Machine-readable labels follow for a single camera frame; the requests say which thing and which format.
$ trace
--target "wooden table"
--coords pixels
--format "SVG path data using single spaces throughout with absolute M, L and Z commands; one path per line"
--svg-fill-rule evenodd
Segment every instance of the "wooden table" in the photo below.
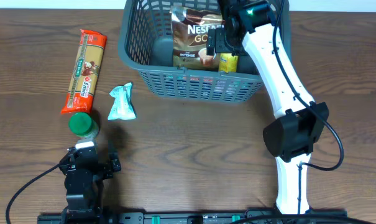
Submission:
M 310 169 L 314 208 L 346 208 L 376 222 L 376 14 L 292 12 L 293 61 L 346 148 L 340 169 Z M 122 172 L 109 181 L 105 204 L 147 211 L 245 210 L 271 207 L 275 159 L 262 130 L 273 120 L 267 94 L 240 105 L 162 99 L 148 91 L 117 54 L 122 11 L 0 10 L 0 223 L 12 195 L 54 166 L 78 138 L 60 115 L 75 62 L 79 29 L 108 35 L 94 108 L 100 142 L 111 133 Z M 116 85 L 134 83 L 137 119 L 108 121 Z M 312 162 L 331 166 L 337 145 L 325 131 Z M 13 223 L 35 223 L 65 205 L 59 170 L 26 189 Z

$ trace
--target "yellow can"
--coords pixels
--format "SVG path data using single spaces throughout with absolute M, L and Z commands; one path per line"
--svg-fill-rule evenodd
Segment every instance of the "yellow can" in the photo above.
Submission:
M 222 53 L 221 59 L 219 60 L 218 71 L 236 72 L 237 61 L 239 56 L 232 56 L 232 54 Z

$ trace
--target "red and tan package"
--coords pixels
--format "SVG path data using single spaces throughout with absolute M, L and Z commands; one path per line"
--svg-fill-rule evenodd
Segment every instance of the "red and tan package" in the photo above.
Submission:
M 80 30 L 80 46 L 77 51 L 75 69 L 70 80 L 65 107 L 61 114 L 70 112 L 89 113 L 93 106 L 96 81 L 101 66 L 105 35 L 92 30 Z

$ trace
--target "blue candy wrapper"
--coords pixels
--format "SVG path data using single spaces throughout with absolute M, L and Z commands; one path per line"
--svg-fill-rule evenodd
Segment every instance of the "blue candy wrapper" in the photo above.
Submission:
M 134 109 L 132 109 L 131 105 L 131 88 L 132 83 L 127 83 L 124 86 L 115 87 L 110 92 L 110 95 L 115 97 L 115 100 L 111 112 L 109 113 L 108 120 L 136 119 Z

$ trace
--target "plastic basket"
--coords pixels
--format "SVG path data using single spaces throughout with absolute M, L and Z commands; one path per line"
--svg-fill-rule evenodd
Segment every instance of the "plastic basket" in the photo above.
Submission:
M 276 11 L 281 0 L 268 0 Z M 281 35 L 290 56 L 288 1 Z M 150 91 L 158 96 L 240 103 L 261 86 L 262 79 L 249 56 L 239 57 L 236 73 L 173 67 L 171 6 L 219 12 L 217 0 L 128 0 L 118 50 L 121 60 L 139 71 Z

